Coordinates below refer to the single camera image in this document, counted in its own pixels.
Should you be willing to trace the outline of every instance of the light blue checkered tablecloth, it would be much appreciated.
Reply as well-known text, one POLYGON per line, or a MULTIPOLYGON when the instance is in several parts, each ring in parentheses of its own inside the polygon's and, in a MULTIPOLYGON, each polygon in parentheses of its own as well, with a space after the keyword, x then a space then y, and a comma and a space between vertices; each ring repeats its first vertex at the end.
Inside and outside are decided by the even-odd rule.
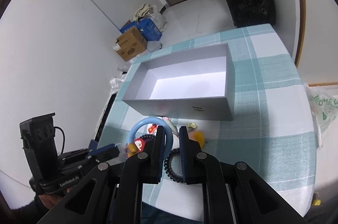
MULTIPOLYGON (((316 174, 313 122, 297 69, 269 24, 187 40, 137 58, 116 96, 99 146, 125 143, 132 126, 145 117, 122 101, 141 62, 225 42, 236 73, 234 120, 174 118, 173 123, 180 127, 195 122, 207 140, 204 151, 222 162, 246 162, 303 216, 310 206, 316 174)), ((143 201, 202 220, 202 188, 173 182, 165 173, 159 185, 144 185, 143 201)))

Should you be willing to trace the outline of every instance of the wooden door frame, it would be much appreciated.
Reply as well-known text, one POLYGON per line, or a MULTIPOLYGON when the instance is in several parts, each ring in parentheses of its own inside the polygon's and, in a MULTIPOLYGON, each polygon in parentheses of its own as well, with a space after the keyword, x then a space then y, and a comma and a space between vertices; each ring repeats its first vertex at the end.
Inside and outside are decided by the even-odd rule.
POLYGON ((305 21, 306 21, 306 0, 299 0, 299 3, 300 3, 300 24, 299 24, 298 45, 295 56, 296 67, 298 67, 299 65, 300 55, 303 48, 305 35, 305 21))

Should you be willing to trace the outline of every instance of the blue cardboard box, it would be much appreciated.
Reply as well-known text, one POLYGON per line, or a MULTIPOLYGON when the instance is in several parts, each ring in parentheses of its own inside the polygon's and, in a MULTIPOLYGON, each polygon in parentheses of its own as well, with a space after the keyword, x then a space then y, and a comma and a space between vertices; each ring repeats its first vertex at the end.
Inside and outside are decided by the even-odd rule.
POLYGON ((159 31, 159 29, 150 18, 143 19, 141 21, 133 21, 128 25, 122 27, 120 29, 120 32, 125 33, 127 30, 134 26, 141 32, 141 34, 147 41, 159 41, 162 37, 162 33, 159 31))

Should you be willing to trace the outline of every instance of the blue plastic ring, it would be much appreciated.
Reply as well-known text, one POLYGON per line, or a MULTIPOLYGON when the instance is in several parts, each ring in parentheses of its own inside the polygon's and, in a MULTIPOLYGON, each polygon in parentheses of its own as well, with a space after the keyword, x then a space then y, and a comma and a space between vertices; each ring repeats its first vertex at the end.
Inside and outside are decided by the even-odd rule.
POLYGON ((174 142, 174 138, 172 136, 172 131, 168 124, 161 118, 157 117, 147 117, 145 119, 142 119, 141 121, 137 122, 130 130, 129 135, 128 135, 128 144, 134 143, 135 141, 135 135, 137 131, 144 125, 147 124, 157 124, 160 126, 164 127, 164 132, 166 134, 166 143, 164 145, 164 158, 167 158, 171 149, 172 149, 172 144, 174 142))

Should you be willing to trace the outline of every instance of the white floor tile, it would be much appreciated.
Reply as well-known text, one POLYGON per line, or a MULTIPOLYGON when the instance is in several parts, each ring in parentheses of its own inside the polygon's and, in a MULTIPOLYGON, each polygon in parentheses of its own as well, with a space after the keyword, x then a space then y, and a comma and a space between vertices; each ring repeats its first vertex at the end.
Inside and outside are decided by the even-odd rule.
POLYGON ((226 0, 187 0, 163 13, 168 27, 163 32, 163 47, 234 29, 226 0))

